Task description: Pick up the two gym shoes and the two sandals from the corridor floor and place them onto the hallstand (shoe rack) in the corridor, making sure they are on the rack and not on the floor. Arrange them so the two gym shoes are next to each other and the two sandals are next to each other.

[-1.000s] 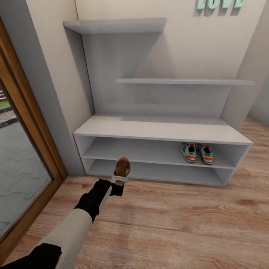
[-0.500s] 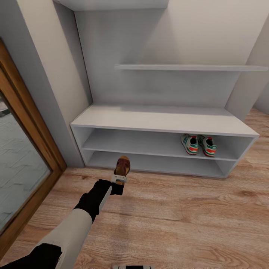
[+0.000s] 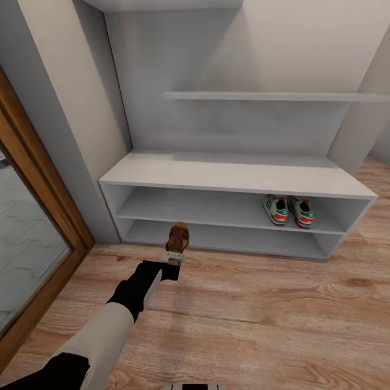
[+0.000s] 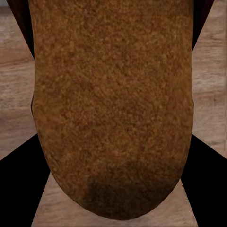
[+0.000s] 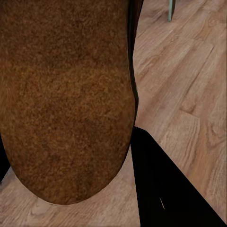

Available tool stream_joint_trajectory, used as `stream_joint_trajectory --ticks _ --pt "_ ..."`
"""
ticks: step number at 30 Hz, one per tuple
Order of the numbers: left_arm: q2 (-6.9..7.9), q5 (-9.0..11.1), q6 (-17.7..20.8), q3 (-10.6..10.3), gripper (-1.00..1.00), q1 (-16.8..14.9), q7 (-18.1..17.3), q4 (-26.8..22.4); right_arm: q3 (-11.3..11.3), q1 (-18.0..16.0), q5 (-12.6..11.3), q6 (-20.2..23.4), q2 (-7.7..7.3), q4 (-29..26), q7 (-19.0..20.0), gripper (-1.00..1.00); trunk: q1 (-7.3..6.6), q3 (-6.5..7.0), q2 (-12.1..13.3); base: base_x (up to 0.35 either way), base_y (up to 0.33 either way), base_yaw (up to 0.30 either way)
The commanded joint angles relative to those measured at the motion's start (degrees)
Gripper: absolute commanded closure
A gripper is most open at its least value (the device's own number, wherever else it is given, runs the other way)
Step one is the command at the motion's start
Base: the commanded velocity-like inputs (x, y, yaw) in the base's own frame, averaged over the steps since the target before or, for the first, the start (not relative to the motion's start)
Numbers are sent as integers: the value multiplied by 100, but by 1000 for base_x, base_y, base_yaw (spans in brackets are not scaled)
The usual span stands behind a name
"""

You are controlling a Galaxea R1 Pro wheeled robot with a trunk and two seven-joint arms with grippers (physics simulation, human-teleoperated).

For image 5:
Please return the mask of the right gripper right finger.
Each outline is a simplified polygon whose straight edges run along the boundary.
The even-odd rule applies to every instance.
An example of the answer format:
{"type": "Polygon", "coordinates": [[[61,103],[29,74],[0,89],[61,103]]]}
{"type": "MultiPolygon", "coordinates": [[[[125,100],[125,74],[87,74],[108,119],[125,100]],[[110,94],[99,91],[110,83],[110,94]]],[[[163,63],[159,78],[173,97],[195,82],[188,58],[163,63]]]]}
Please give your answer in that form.
{"type": "Polygon", "coordinates": [[[136,126],[131,154],[140,227],[227,227],[154,138],[136,126]]]}

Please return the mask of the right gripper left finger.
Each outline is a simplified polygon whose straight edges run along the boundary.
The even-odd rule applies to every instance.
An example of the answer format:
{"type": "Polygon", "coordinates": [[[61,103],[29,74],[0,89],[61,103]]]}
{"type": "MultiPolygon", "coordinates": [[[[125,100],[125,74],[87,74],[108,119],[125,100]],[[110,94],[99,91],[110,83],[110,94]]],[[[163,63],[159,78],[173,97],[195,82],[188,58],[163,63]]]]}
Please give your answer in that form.
{"type": "Polygon", "coordinates": [[[10,167],[11,165],[8,161],[8,158],[3,146],[2,138],[0,135],[0,183],[4,179],[4,176],[7,174],[7,171],[9,170],[10,167]]]}

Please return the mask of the sandal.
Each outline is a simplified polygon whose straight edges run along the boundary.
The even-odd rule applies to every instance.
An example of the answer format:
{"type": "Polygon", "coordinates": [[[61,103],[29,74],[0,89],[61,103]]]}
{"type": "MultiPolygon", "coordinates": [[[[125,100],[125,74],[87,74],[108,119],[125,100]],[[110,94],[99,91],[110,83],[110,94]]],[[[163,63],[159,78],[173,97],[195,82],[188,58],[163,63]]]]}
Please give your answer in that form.
{"type": "Polygon", "coordinates": [[[123,166],[143,1],[0,0],[0,135],[15,175],[42,200],[82,202],[123,166]]]}

